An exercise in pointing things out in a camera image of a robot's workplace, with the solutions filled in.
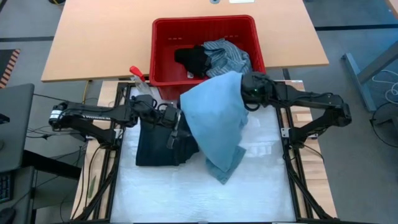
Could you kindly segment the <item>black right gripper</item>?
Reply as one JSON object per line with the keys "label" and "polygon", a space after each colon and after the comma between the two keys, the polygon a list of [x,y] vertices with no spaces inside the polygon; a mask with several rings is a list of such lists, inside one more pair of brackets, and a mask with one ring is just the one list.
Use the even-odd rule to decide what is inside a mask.
{"label": "black right gripper", "polygon": [[269,106],[273,91],[274,81],[265,73],[249,72],[242,76],[241,97],[248,111],[256,111],[261,106],[265,108]]}

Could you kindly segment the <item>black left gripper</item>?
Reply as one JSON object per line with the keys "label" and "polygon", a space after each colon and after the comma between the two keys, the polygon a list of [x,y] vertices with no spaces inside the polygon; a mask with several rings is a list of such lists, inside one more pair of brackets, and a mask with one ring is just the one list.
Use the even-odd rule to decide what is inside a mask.
{"label": "black left gripper", "polygon": [[174,144],[180,140],[179,126],[181,111],[171,103],[162,103],[156,109],[155,148],[173,149]]}

